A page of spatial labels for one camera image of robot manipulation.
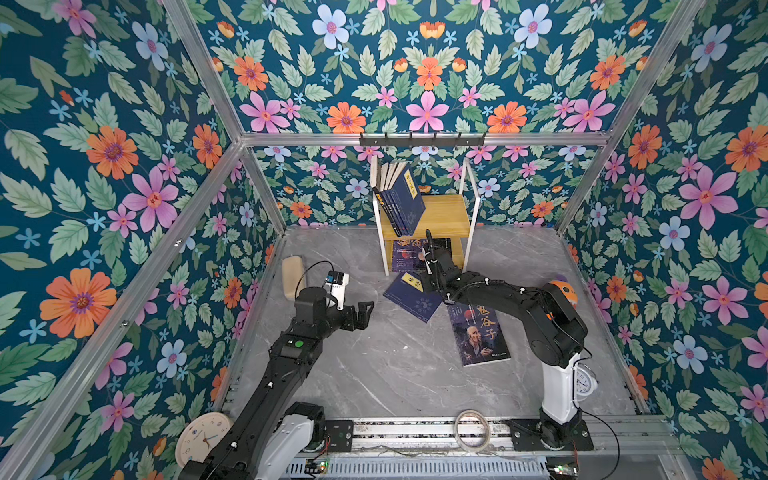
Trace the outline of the navy book yellow label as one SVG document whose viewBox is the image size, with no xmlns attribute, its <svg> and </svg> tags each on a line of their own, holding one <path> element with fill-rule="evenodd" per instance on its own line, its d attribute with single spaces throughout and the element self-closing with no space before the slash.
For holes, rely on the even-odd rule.
<svg viewBox="0 0 768 480">
<path fill-rule="evenodd" d="M 391 198 L 388 193 L 388 190 L 386 188 L 386 174 L 388 172 L 388 164 L 387 163 L 381 163 L 379 165 L 379 180 L 378 180 L 378 189 L 380 192 L 380 202 L 381 206 L 384 209 L 387 218 L 390 222 L 390 225 L 394 231 L 395 234 L 399 233 L 399 227 L 397 224 L 397 216 L 395 214 L 395 211 L 393 210 Z"/>
</svg>

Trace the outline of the dark old man cover book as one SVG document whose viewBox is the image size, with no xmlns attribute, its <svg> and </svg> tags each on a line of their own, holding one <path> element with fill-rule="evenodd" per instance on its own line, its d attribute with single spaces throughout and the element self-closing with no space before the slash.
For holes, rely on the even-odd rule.
<svg viewBox="0 0 768 480">
<path fill-rule="evenodd" d="M 447 310 L 464 367 L 511 358 L 494 309 L 455 303 Z"/>
</svg>

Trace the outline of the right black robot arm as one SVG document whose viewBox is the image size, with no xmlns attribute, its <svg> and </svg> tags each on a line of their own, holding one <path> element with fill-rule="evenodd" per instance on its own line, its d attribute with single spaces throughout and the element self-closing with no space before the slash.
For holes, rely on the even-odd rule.
<svg viewBox="0 0 768 480">
<path fill-rule="evenodd" d="M 555 282 L 525 287 L 463 271 L 454 264 L 451 253 L 434 244 L 431 231 L 426 238 L 424 289 L 437 292 L 446 305 L 488 307 L 522 323 L 528 346 L 543 368 L 544 394 L 536 435 L 552 450 L 570 444 L 582 421 L 576 377 L 588 334 L 574 306 L 578 297 L 573 288 Z"/>
</svg>

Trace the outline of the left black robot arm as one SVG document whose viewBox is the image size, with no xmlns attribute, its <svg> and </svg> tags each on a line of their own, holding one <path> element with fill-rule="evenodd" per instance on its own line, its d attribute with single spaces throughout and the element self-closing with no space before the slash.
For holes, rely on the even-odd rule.
<svg viewBox="0 0 768 480">
<path fill-rule="evenodd" d="M 294 305 L 250 400 L 204 460 L 186 463 L 181 479 L 277 479 L 301 450 L 320 441 L 323 409 L 288 402 L 319 359 L 323 341 L 339 329 L 366 329 L 375 303 L 345 305 L 322 287 L 307 287 Z"/>
</svg>

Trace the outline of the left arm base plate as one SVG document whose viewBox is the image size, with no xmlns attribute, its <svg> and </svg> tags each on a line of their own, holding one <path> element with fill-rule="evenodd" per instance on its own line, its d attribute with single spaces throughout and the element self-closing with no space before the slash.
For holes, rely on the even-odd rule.
<svg viewBox="0 0 768 480">
<path fill-rule="evenodd" d="M 323 453 L 349 453 L 352 451 L 355 422 L 353 420 L 327 420 L 322 436 Z"/>
</svg>

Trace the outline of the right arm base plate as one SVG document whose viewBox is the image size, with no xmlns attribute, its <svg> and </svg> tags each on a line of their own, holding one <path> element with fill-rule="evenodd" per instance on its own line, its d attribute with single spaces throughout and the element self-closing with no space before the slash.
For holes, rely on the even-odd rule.
<svg viewBox="0 0 768 480">
<path fill-rule="evenodd" d="M 579 416 L 561 425 L 552 420 L 507 419 L 510 438 L 516 451 L 593 451 L 586 422 Z"/>
</svg>

